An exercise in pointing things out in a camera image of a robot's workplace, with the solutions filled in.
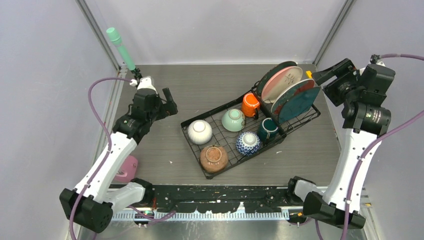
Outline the cream bowl red rim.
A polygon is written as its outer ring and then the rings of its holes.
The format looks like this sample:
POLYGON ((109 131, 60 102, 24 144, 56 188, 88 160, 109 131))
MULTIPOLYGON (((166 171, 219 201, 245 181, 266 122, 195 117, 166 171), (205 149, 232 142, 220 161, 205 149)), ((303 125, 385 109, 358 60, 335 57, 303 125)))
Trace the cream bowl red rim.
POLYGON ((203 145, 209 142, 213 136, 211 125, 205 120, 193 121, 187 129, 188 138, 196 145, 203 145))

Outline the teal square plate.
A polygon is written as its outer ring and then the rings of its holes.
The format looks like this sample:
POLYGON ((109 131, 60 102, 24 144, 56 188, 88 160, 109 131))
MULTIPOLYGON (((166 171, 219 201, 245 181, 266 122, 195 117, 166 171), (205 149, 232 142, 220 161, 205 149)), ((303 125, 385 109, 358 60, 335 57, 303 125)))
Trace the teal square plate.
POLYGON ((294 95, 288 100, 278 114, 278 122, 284 123, 307 112, 320 92, 320 87, 313 87, 294 95))

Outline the black wire dish rack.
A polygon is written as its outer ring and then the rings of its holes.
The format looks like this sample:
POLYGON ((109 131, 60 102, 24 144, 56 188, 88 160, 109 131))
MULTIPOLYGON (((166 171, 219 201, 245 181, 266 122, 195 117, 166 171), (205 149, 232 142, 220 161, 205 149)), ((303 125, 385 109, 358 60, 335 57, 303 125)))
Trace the black wire dish rack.
POLYGON ((197 116, 194 116, 188 120, 185 120, 180 123, 181 130, 184 134, 184 137, 186 141, 188 142, 191 151, 195 157, 195 160, 197 161, 198 165, 200 166, 200 169, 205 176, 207 180, 211 180, 214 177, 254 158, 259 156, 260 154, 264 153, 265 151, 273 148, 274 146, 282 143, 285 138, 288 135, 288 131, 284 130, 280 125, 278 126, 277 135, 272 138, 271 140, 266 140, 265 142, 261 143, 261 146, 259 150, 252 155, 244 156, 241 153, 239 153, 236 149, 236 140, 237 137, 243 133, 243 132, 253 132, 256 133, 259 130, 259 127, 262 123, 262 121, 266 118, 271 118, 272 120, 275 120, 275 117, 272 116, 270 110, 264 106, 262 103, 260 106, 260 109, 258 111, 258 118, 252 118, 249 117, 246 119, 245 127, 239 131, 239 132, 230 132, 226 130, 223 127, 223 124, 221 122, 222 117, 224 116, 224 113, 227 112, 230 109, 240 109, 242 106, 244 95, 241 95, 240 97, 231 100, 223 105, 220 105, 216 108, 213 108, 209 111, 206 111, 202 114, 199 114, 197 116), (196 121, 196 120, 204 120, 206 121, 212 129, 212 137, 211 140, 209 140, 207 143, 204 144, 195 144, 189 139, 189 125, 196 121), (200 157, 201 157, 201 151, 210 145, 214 145, 217 147, 223 147, 224 150, 227 152, 228 155, 228 164, 226 167, 218 172, 215 173, 208 173, 201 165, 200 157))

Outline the pink cream plate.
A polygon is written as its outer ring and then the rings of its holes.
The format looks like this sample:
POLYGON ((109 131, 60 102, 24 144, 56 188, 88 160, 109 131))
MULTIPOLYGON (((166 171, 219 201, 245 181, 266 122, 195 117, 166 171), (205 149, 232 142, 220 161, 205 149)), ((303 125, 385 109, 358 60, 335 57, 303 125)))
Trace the pink cream plate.
POLYGON ((260 97, 264 103, 274 103, 288 87, 298 83, 303 76, 299 66, 289 66, 274 73, 264 85, 260 97))

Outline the light green bowl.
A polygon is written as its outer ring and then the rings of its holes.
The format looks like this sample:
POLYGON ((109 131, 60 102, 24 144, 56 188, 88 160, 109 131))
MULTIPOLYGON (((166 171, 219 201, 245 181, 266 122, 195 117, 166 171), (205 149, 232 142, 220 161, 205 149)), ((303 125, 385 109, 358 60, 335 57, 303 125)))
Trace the light green bowl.
POLYGON ((227 110, 221 118, 222 126, 230 132, 239 132, 245 128, 246 117, 236 108, 227 110))

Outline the red plate blue flower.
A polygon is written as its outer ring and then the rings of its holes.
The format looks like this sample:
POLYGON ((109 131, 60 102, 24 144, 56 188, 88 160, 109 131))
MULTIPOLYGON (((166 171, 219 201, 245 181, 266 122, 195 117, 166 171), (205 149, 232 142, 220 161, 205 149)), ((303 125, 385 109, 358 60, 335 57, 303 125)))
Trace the red plate blue flower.
POLYGON ((316 82, 312 79, 304 79, 284 90, 271 107, 271 113, 278 115, 282 107, 295 95, 315 87, 316 82))

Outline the brown speckled bowl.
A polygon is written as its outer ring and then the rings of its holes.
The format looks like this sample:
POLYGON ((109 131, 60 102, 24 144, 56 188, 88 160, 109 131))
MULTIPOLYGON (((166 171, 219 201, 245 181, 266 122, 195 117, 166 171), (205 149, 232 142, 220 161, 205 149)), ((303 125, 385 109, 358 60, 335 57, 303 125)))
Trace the brown speckled bowl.
POLYGON ((200 165, 209 174, 217 173, 227 167, 229 156, 227 151, 219 145, 209 145, 200 152, 200 165))

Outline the orange mug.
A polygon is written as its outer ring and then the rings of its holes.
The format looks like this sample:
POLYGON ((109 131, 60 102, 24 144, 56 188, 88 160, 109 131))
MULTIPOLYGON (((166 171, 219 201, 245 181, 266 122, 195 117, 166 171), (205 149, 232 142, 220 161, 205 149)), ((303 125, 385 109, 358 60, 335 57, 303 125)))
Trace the orange mug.
POLYGON ((252 92, 243 96, 241 111, 246 117, 254 118, 257 120, 259 118, 259 109, 260 102, 252 92))

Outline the blue floral plate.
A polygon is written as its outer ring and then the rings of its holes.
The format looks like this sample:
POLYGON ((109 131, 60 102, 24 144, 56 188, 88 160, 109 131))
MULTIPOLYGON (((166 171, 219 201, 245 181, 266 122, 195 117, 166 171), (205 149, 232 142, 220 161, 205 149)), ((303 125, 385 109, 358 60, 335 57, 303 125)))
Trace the blue floral plate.
POLYGON ((298 64, 294 61, 285 61, 282 62, 276 66, 274 66, 272 69, 270 69, 259 81, 255 84, 256 86, 256 95, 261 96, 262 91, 267 84, 267 82, 271 79, 272 76, 274 76, 279 71, 288 68, 288 67, 297 67, 298 64))

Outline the blue white patterned bowl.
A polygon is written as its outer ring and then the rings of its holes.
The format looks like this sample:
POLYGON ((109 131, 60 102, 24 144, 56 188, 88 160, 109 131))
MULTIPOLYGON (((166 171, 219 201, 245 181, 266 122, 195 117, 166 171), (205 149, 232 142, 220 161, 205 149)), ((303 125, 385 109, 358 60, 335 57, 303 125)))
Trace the blue white patterned bowl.
POLYGON ((259 136, 251 131, 242 132, 235 142, 236 150, 242 156, 250 156, 255 154, 261 147, 262 142, 259 136))

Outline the dark green mug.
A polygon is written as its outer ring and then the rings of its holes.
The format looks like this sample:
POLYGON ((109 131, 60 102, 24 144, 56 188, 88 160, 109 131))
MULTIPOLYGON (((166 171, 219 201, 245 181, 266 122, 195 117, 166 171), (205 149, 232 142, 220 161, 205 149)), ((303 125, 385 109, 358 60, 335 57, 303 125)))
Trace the dark green mug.
POLYGON ((273 121, 272 118, 265 118, 258 127, 257 135, 259 140, 266 144, 272 141, 278 134, 278 125, 273 121))

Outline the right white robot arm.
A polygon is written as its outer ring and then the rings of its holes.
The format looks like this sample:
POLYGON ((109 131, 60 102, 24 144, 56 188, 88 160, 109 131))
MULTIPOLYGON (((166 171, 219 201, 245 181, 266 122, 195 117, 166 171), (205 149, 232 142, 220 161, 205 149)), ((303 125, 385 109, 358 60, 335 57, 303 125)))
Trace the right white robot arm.
POLYGON ((382 106, 395 71, 372 60, 358 69, 345 58, 312 74, 313 80, 334 106, 343 106, 344 144, 332 180, 324 192, 305 178, 288 182, 285 198, 291 205, 303 206, 306 217, 343 229, 362 229, 366 219, 360 215, 363 184, 391 123, 391 111, 382 106))

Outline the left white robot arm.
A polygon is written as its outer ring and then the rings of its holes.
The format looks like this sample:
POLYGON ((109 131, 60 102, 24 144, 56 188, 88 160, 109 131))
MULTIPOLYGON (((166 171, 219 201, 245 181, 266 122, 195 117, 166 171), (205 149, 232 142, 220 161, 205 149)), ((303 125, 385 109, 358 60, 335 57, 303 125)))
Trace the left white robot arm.
POLYGON ((70 227, 76 223, 101 233, 115 213, 136 203, 148 207, 153 202, 153 185, 137 177, 113 192, 108 189, 152 124, 177 114, 177 104, 169 88, 162 91, 165 99, 152 88, 138 89, 127 113, 115 122, 108 143, 95 164, 73 189, 65 188, 60 193, 59 200, 70 227))

